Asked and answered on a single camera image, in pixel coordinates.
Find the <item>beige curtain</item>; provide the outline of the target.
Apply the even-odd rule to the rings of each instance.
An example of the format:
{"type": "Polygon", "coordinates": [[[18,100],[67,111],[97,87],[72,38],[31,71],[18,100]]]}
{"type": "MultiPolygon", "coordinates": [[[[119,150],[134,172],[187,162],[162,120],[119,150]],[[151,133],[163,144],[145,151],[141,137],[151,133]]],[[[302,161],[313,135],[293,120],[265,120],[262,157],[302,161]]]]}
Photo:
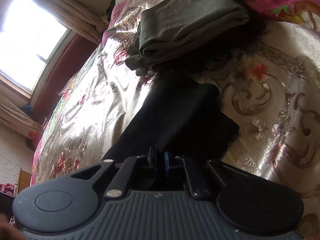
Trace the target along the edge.
{"type": "Polygon", "coordinates": [[[103,18],[76,0],[34,0],[63,24],[87,40],[99,44],[106,30],[103,18]]]}
{"type": "Polygon", "coordinates": [[[14,105],[1,93],[0,101],[1,124],[35,140],[42,133],[42,127],[21,109],[14,105]]]}

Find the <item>maroon padded bench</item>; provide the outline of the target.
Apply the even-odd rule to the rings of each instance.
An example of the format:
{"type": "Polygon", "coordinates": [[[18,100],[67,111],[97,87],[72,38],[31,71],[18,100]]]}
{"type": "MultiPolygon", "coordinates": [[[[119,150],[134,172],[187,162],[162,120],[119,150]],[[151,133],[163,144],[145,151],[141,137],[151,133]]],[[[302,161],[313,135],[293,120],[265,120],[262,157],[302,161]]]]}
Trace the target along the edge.
{"type": "Polygon", "coordinates": [[[52,114],[60,100],[59,93],[70,78],[81,69],[97,46],[79,34],[71,40],[54,64],[53,70],[44,78],[40,94],[31,104],[32,117],[36,122],[42,124],[52,114]]]}

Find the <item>beige right curtain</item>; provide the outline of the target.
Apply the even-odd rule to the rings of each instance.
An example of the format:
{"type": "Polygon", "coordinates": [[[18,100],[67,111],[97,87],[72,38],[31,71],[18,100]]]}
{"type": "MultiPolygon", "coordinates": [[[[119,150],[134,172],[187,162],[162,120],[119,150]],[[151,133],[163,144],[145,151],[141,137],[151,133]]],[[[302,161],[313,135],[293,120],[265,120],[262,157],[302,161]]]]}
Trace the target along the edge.
{"type": "Polygon", "coordinates": [[[34,0],[63,24],[87,40],[99,44],[106,30],[103,18],[76,0],[34,0]]]}

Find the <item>wooden TV cabinet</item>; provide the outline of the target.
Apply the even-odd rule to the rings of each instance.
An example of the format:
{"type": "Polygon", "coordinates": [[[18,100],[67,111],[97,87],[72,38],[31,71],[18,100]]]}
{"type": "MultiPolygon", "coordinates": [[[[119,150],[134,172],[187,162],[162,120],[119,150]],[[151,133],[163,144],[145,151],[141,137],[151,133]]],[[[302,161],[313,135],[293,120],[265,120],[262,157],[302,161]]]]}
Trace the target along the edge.
{"type": "Polygon", "coordinates": [[[26,172],[20,168],[18,181],[17,181],[17,193],[20,193],[24,189],[28,188],[30,186],[30,182],[31,182],[31,173],[26,172]]]}

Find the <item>folded olive green garment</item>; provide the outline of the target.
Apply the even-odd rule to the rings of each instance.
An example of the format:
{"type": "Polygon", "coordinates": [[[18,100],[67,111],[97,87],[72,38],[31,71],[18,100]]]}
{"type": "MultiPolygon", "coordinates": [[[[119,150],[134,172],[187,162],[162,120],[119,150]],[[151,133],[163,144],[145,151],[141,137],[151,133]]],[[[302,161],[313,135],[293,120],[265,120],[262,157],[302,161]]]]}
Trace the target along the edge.
{"type": "Polygon", "coordinates": [[[233,0],[164,0],[144,10],[125,64],[138,76],[249,21],[233,0]]]}

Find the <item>black pants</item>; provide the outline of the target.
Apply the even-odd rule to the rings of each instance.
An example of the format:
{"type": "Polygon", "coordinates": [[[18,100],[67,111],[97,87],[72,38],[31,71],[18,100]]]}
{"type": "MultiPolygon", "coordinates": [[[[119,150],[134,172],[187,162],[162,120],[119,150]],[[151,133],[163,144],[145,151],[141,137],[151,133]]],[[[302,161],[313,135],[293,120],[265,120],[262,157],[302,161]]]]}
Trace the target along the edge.
{"type": "Polygon", "coordinates": [[[104,155],[118,163],[135,155],[184,156],[219,160],[239,134],[238,124],[223,114],[219,89],[194,80],[207,68],[221,70],[239,50],[252,45],[265,29],[255,13],[244,25],[158,65],[157,79],[141,109],[104,155]]]}

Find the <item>beige left curtain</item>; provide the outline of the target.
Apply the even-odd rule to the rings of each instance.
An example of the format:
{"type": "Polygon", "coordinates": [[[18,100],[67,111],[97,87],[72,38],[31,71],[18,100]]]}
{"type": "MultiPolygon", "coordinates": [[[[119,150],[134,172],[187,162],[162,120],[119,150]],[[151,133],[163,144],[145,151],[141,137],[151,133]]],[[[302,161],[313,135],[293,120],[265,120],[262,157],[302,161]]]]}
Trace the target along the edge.
{"type": "Polygon", "coordinates": [[[1,124],[35,140],[42,133],[42,127],[21,109],[14,105],[1,93],[0,101],[1,124]]]}

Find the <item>bright window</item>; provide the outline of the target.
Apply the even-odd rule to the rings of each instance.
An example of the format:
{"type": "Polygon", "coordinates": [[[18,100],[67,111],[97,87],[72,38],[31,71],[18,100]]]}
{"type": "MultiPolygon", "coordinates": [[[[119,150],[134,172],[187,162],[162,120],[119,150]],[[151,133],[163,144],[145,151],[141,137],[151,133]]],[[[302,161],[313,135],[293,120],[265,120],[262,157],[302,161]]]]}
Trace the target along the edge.
{"type": "Polygon", "coordinates": [[[1,21],[1,74],[32,94],[68,32],[32,0],[12,0],[1,21]]]}

